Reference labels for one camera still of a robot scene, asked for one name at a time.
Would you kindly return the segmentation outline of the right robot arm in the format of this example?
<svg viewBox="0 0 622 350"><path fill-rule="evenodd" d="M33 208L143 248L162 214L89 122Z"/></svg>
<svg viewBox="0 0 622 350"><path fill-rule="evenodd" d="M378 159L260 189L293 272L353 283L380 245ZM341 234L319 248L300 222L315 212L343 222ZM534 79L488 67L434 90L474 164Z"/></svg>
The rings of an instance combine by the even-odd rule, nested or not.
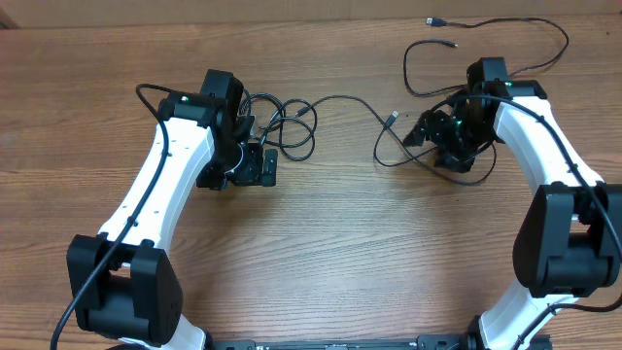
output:
<svg viewBox="0 0 622 350"><path fill-rule="evenodd" d="M611 286L621 266L621 188L609 185L573 149L535 80L513 81L501 57L482 57L467 83L422 113L404 137L407 147L430 141L436 165L468 172L495 143L514 154L533 200L512 250L515 279L501 299L475 317L449 349L543 349L537 332L562 310L611 312L620 301L582 300Z"/></svg>

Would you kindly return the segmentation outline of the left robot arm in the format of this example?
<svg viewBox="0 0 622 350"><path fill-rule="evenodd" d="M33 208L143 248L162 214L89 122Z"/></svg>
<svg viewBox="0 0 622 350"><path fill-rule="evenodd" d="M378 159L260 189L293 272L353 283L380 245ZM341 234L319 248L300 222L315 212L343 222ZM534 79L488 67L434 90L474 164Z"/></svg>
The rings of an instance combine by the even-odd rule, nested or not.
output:
<svg viewBox="0 0 622 350"><path fill-rule="evenodd" d="M73 299L52 348L71 316L126 349L211 347L211 335L183 314L169 252L192 188L276 184L278 153L253 141L255 118L239 110L243 93L232 73L210 69L199 92L167 88L148 108L155 138L132 186L97 234L77 235L68 247Z"/></svg>

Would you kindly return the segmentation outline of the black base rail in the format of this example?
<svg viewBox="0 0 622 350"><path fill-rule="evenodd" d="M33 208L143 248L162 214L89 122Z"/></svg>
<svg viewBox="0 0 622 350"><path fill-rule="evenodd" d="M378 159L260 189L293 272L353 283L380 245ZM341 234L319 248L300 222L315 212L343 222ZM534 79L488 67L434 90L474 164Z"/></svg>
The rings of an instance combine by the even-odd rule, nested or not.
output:
<svg viewBox="0 0 622 350"><path fill-rule="evenodd" d="M366 339L256 342L213 340L210 350L476 350L484 349L473 334L424 334L414 339Z"/></svg>

